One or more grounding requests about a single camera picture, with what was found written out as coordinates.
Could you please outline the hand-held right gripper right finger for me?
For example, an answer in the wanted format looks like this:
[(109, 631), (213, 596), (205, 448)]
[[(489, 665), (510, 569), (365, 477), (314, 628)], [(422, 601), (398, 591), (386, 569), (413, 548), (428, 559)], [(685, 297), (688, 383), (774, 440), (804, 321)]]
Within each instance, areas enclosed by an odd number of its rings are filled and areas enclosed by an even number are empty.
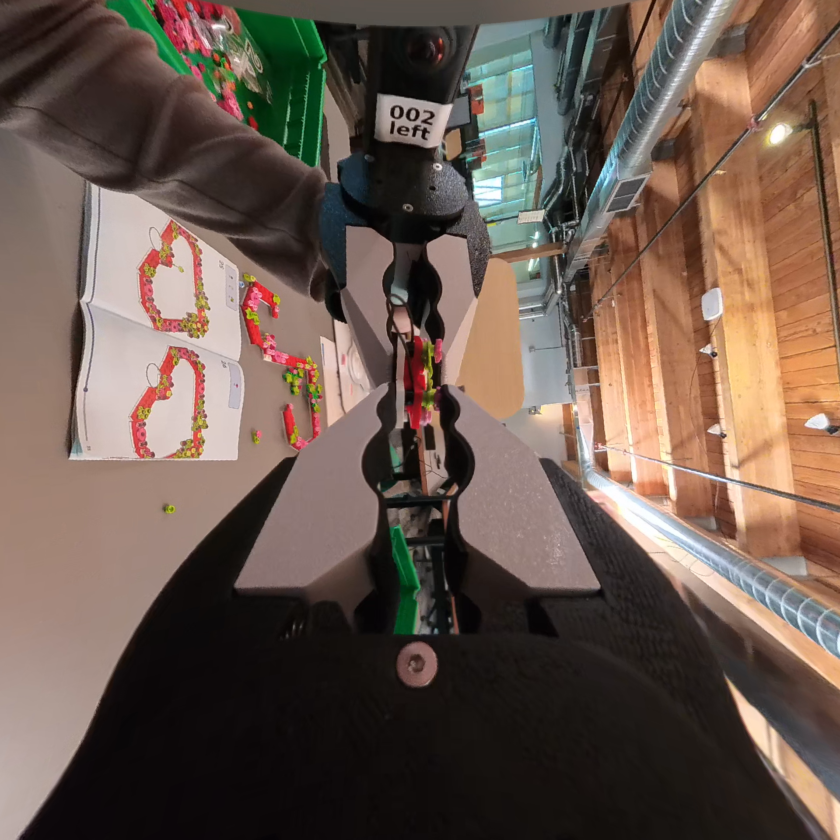
[(543, 601), (602, 587), (538, 455), (476, 401), (446, 385), (445, 467), (455, 483), (444, 570), (462, 634), (524, 632)]

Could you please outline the long silver duct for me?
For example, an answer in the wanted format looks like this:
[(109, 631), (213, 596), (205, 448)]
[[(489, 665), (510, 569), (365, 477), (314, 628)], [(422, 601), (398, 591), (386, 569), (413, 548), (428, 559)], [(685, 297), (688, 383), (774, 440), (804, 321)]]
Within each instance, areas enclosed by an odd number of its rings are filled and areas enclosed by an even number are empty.
[(678, 519), (624, 485), (615, 482), (594, 461), (577, 412), (573, 426), (583, 481), (605, 494), (621, 512), (628, 512), (658, 536), (667, 539), (740, 592), (780, 618), (788, 627), (810, 639), (829, 655), (839, 658), (839, 613), (819, 594), (810, 591), (772, 565), (722, 544)]

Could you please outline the silver duct with vent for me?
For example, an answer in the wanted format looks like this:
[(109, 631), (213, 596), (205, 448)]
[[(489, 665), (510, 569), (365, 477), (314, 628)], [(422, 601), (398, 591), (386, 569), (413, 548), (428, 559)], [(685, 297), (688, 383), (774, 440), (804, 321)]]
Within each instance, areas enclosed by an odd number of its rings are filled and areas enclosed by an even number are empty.
[(674, 1), (566, 252), (563, 280), (588, 262), (616, 214), (644, 189), (652, 152), (736, 1)]

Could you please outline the printed paper sheet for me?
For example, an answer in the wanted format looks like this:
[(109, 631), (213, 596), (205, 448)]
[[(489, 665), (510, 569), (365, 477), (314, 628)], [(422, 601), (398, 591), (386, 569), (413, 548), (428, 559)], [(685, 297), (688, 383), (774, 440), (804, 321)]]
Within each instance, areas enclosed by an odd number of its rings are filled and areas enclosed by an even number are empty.
[(333, 337), (320, 338), (324, 422), (335, 424), (371, 392), (371, 383), (351, 332), (333, 323)]

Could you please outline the green plastic bin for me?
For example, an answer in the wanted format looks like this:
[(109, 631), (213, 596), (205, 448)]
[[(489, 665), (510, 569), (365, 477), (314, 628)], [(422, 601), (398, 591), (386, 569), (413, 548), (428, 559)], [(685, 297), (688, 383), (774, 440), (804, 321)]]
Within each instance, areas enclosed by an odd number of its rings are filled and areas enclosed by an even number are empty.
[(393, 633), (398, 636), (417, 635), (419, 604), (417, 594), (421, 585), (413, 555), (400, 526), (390, 527), (392, 558), (398, 575), (398, 603)]

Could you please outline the open lego instruction booklet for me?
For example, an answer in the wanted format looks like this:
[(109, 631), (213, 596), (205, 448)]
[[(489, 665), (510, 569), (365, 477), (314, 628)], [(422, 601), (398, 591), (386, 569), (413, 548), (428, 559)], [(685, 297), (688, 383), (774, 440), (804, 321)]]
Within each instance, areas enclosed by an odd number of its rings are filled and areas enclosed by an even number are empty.
[(235, 461), (238, 268), (167, 213), (90, 185), (70, 459)]

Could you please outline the pile of loose lego pieces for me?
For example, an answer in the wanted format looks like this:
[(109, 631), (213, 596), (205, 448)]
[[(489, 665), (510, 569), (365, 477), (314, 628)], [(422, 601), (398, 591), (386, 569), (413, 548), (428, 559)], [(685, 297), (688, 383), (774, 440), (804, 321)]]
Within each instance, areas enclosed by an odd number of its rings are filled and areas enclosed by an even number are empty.
[(258, 115), (271, 106), (273, 99), (267, 76), (268, 60), (259, 48), (266, 59), (266, 92), (254, 93), (239, 84), (227, 63), (211, 52), (209, 37), (198, 16), (202, 7), (209, 4), (220, 6), (208, 2), (145, 2), (161, 29), (164, 42), (172, 48), (184, 68), (202, 82), (210, 99), (237, 121), (258, 130)]

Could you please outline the long red lego segment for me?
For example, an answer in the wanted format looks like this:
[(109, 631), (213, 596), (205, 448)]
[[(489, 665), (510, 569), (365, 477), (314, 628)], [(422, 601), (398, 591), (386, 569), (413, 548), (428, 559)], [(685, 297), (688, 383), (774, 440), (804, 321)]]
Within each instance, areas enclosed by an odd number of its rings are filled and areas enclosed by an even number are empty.
[(260, 338), (264, 361), (283, 368), (282, 378), (290, 394), (305, 396), (311, 411), (320, 414), (323, 390), (316, 362), (309, 356), (299, 358), (278, 350), (276, 337), (271, 333), (263, 333)]

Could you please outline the lit ceiling lamp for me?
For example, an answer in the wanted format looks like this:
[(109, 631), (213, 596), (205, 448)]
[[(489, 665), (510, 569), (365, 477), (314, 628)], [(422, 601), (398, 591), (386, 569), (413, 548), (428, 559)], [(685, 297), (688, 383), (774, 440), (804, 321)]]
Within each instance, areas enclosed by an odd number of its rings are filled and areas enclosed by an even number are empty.
[(809, 135), (812, 139), (821, 135), (820, 102), (812, 96), (802, 101), (783, 106), (778, 113), (770, 116), (764, 145), (779, 148), (799, 135)]

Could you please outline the person's left forearm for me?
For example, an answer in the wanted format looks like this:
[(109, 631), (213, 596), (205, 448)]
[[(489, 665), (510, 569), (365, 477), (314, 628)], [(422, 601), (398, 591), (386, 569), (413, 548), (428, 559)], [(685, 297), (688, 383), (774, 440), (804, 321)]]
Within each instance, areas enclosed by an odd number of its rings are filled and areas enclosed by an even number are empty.
[(102, 2), (2, 2), (1, 59), (3, 130), (324, 300), (325, 174), (213, 104), (152, 37)]

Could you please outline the green bin holding lego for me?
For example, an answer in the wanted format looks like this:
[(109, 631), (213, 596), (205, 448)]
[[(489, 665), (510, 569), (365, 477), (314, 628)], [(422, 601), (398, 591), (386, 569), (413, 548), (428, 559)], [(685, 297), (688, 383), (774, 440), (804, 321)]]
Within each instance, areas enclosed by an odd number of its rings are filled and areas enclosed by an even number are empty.
[[(151, 1), (109, 1), (106, 6), (132, 28), (150, 35), (167, 65), (184, 76), (194, 77), (165, 43), (145, 2)], [(271, 106), (259, 113), (259, 129), (255, 131), (304, 163), (318, 165), (327, 52), (317, 26), (309, 19), (233, 9), (268, 60), (273, 99)]]

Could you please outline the clear plastic bag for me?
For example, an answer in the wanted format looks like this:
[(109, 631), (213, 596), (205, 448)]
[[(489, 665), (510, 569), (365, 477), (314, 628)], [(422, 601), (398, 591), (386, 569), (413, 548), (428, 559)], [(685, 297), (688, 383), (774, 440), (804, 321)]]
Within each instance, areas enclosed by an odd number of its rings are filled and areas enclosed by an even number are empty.
[(237, 82), (254, 93), (266, 92), (266, 59), (232, 7), (205, 5), (198, 14), (211, 52), (225, 61)]

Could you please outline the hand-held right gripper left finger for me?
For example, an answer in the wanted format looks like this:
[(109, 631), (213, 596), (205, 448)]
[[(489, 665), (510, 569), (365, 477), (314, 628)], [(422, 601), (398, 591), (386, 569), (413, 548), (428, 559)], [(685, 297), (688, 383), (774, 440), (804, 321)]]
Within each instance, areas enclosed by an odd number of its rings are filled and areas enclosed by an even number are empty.
[(400, 580), (381, 484), (395, 424), (396, 386), (380, 385), (293, 459), (237, 594), (335, 602), (357, 630), (394, 632)]

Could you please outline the c-shaped red lego segment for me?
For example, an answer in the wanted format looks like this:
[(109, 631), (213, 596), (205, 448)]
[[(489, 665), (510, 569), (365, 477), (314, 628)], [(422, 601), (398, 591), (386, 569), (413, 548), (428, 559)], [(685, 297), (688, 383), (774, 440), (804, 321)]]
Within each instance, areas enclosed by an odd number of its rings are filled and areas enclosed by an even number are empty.
[(240, 310), (245, 320), (248, 341), (260, 350), (264, 361), (281, 364), (282, 360), (277, 350), (277, 339), (272, 333), (261, 331), (259, 319), (260, 307), (267, 308), (272, 319), (279, 318), (280, 297), (259, 283), (250, 274), (244, 274), (242, 282), (245, 295)]

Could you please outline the short red lego segment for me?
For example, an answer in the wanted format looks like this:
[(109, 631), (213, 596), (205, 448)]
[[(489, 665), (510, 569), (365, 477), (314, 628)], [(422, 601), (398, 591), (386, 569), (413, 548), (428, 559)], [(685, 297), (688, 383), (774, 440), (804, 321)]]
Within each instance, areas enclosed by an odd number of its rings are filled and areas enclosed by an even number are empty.
[(432, 422), (440, 407), (440, 387), (435, 384), (435, 371), (443, 361), (443, 341), (428, 341), (416, 335), (408, 344), (403, 384), (405, 409), (409, 427), (418, 431)]

